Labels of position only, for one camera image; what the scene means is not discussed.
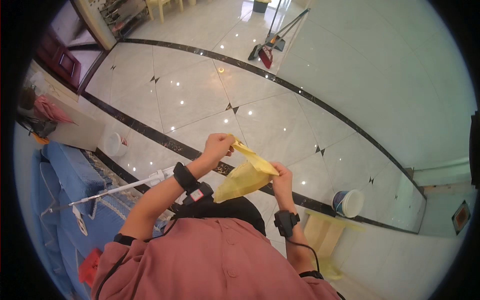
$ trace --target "trash can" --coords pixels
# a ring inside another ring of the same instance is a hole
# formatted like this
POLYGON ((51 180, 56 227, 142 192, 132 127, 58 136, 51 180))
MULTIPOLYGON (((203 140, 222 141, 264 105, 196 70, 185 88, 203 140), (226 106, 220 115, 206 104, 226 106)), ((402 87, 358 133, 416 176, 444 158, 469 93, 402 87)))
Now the trash can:
POLYGON ((122 156, 127 152, 127 149, 127 140, 116 132, 104 140, 104 150, 108 156, 122 156))
POLYGON ((268 4, 272 1, 272 0, 262 0, 262 1, 257 1, 255 0, 253 2, 253 11, 254 12, 260 12, 260 13, 264 13, 266 10, 267 10, 267 6, 268 4))

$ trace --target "pink umbrella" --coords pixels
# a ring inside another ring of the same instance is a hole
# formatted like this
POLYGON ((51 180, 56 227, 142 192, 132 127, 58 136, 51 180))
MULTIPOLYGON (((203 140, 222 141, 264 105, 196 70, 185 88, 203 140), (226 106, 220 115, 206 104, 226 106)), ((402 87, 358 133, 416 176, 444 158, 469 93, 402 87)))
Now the pink umbrella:
POLYGON ((44 95, 39 96, 35 100, 34 109, 37 117, 43 116, 49 120, 75 124, 61 108, 48 101, 44 95))

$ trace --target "blue lid bucket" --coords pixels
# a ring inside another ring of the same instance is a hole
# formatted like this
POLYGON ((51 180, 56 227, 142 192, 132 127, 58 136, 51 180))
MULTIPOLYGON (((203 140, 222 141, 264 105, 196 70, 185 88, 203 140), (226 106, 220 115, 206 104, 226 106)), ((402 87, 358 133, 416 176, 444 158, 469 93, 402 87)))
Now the blue lid bucket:
POLYGON ((360 191, 339 191, 332 199, 332 208, 341 216, 353 218, 360 213, 364 200, 360 191))

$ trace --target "wooden chair leg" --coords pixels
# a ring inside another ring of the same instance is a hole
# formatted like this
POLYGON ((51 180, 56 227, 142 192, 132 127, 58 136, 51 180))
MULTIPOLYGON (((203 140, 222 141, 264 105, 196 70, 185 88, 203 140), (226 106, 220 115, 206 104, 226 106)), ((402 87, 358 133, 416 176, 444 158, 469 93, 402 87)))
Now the wooden chair leg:
POLYGON ((150 20, 153 20, 152 5, 148 3, 148 0, 146 1, 146 4, 147 4, 148 15, 150 16, 150 20))
POLYGON ((160 23, 163 24, 165 19, 163 18, 163 5, 161 0, 158 0, 158 13, 160 14, 160 23))

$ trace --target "white bucket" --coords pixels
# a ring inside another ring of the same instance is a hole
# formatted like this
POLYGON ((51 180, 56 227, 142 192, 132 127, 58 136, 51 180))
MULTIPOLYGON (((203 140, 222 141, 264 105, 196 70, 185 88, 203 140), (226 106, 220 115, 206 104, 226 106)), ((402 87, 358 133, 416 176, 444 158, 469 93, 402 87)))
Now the white bucket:
POLYGON ((360 213, 364 200, 365 197, 358 190, 340 191, 332 199, 332 208, 341 216, 353 218, 360 213))
POLYGON ((128 149, 127 140, 114 132, 103 141, 103 148, 108 156, 122 156, 128 149))

